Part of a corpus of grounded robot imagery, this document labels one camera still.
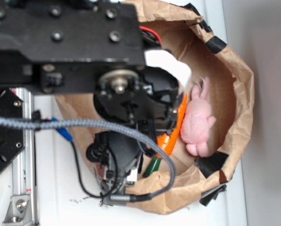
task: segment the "blue connector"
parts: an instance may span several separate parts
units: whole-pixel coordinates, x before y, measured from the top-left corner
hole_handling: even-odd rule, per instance
[[[56,119],[55,117],[51,118],[52,121],[58,121],[58,119]],[[69,142],[73,141],[73,137],[71,136],[71,134],[68,132],[67,129],[65,128],[61,128],[61,129],[56,129],[56,131],[61,134],[66,140],[68,140]]]

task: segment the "metal bracket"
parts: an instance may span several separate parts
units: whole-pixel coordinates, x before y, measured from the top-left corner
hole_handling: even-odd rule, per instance
[[[10,89],[0,89],[0,116],[22,118],[23,100]],[[0,127],[0,173],[24,149],[24,134],[21,130]]]
[[[30,195],[16,195],[11,197],[7,215],[2,226],[32,226],[32,203]]]

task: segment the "gray cable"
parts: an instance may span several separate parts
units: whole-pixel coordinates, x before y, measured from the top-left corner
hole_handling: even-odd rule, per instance
[[[0,126],[10,129],[19,129],[19,130],[61,129],[61,128],[68,128],[68,127],[93,127],[93,128],[102,128],[102,129],[108,129],[114,132],[118,132],[150,146],[169,165],[171,171],[171,177],[168,185],[154,193],[148,194],[150,198],[156,197],[168,191],[173,186],[175,181],[176,168],[170,157],[162,149],[160,149],[160,147],[148,136],[140,133],[135,129],[131,129],[126,126],[122,126],[120,124],[116,124],[108,121],[91,120],[91,119],[33,122],[29,120],[19,121],[18,119],[7,119],[7,118],[0,117]]]

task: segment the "black tape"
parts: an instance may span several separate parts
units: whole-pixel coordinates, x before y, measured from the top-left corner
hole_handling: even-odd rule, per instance
[[[212,53],[216,54],[221,52],[227,46],[227,44],[217,36],[214,36],[206,42],[206,46]]]
[[[196,13],[198,16],[200,16],[200,13],[198,12],[198,10],[195,8],[195,6],[193,6],[191,3],[185,5],[185,6],[182,6],[183,8],[186,8],[186,9],[189,9],[189,10],[192,10],[194,13]],[[207,25],[206,21],[203,20],[199,23],[200,27],[205,29],[206,32],[212,32],[212,28]]]
[[[225,192],[226,191],[226,185],[220,185],[219,187],[217,187],[216,189],[212,189],[213,191],[210,192],[208,195],[204,196],[204,194],[202,194],[202,198],[199,200],[199,202],[204,205],[207,206],[212,199],[216,200],[218,197],[218,194],[220,192]]]
[[[219,171],[224,165],[226,159],[229,157],[228,154],[225,153],[214,153],[212,156],[208,158],[200,158],[195,160],[195,164],[205,176],[208,178],[216,171]]]

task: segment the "white wall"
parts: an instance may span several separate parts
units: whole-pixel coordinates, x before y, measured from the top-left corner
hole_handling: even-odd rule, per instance
[[[228,43],[255,73],[251,142],[242,158],[249,226],[281,226],[281,0],[223,0]]]

